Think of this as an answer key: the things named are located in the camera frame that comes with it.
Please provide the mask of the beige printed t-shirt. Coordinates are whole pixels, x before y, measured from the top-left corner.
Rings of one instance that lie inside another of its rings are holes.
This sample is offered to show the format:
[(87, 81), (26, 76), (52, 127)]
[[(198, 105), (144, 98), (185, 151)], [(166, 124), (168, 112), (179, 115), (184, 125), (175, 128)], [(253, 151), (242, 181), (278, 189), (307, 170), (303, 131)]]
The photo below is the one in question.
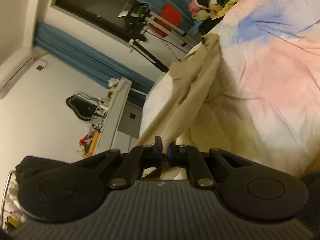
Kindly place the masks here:
[[(160, 85), (170, 83), (165, 96)], [(162, 139), (163, 151), (170, 143), (191, 145), (201, 151), (213, 147), (238, 150), (240, 140), (237, 118), (231, 102), (223, 94), (232, 86), (231, 72), (226, 66), (217, 34), (207, 34), (199, 48), (182, 61), (170, 66), (169, 72), (156, 85), (144, 108), (157, 113), (145, 118), (146, 128), (137, 145)]]

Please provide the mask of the white desk with drawers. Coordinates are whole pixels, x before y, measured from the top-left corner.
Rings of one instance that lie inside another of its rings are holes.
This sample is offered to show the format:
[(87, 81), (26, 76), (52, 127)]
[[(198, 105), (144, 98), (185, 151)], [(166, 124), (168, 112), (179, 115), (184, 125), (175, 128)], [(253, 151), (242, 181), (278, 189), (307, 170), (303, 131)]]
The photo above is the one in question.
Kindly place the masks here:
[(115, 87), (114, 96), (103, 121), (94, 154), (113, 148), (126, 153), (133, 148), (139, 137), (142, 108), (129, 102), (132, 81), (122, 77)]

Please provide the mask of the clutter on desk top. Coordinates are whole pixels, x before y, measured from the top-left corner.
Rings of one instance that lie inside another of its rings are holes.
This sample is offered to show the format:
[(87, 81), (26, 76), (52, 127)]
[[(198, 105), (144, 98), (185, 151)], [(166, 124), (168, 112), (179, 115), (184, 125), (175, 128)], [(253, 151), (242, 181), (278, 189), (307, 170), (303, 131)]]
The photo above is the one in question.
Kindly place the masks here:
[(81, 99), (85, 99), (88, 102), (97, 103), (91, 120), (89, 120), (88, 133), (79, 140), (79, 149), (77, 152), (81, 154), (83, 158), (88, 158), (94, 155), (97, 147), (100, 135), (103, 130), (104, 123), (107, 119), (108, 113), (111, 110), (114, 97), (117, 94), (119, 79), (109, 79), (108, 89), (105, 90), (105, 95), (99, 98), (94, 98), (83, 92), (78, 92)]

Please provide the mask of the pastel tie-dye duvet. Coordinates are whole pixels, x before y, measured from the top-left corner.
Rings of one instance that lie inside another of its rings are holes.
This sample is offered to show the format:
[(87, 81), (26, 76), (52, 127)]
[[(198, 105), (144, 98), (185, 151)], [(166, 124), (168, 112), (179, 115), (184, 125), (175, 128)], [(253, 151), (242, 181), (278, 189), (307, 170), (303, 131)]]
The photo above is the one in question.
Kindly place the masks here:
[(301, 177), (319, 156), (319, 0), (241, 0), (208, 34), (231, 72), (226, 151)]

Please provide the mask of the blue curtain left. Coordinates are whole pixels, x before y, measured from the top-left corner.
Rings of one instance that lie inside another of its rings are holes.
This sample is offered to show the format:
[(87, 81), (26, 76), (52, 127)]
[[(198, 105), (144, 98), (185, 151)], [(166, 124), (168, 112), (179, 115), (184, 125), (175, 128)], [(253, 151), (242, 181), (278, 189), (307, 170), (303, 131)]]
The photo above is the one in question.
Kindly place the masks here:
[(37, 22), (34, 46), (40, 47), (70, 65), (98, 84), (108, 87), (111, 78), (125, 77), (132, 81), (128, 101), (143, 107), (154, 82), (131, 70), (118, 61), (104, 55), (84, 42), (44, 22)]

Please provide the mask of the dark window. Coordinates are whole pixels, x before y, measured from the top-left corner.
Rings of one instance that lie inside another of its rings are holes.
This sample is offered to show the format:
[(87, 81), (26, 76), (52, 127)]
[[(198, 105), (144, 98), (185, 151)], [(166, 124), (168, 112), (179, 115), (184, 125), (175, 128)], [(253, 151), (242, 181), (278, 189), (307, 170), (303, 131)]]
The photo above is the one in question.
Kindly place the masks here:
[(54, 0), (54, 5), (104, 29), (125, 42), (133, 38), (129, 18), (118, 15), (122, 11), (129, 11), (132, 7), (137, 6), (138, 1), (136, 0)]

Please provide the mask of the white metal exercise frame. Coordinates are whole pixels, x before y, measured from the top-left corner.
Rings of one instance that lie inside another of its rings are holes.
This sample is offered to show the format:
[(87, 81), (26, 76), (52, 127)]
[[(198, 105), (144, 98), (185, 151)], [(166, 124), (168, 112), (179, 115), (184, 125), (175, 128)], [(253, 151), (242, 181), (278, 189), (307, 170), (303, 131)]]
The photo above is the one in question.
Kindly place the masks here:
[(138, 3), (130, 10), (123, 10), (118, 15), (123, 18), (129, 36), (129, 46), (151, 62), (161, 72), (167, 73), (167, 67), (161, 60), (148, 51), (143, 42), (148, 42), (147, 35), (153, 36), (164, 43), (177, 61), (180, 59), (174, 48), (187, 54), (187, 49), (193, 48), (197, 40), (178, 26), (154, 13), (147, 3)]

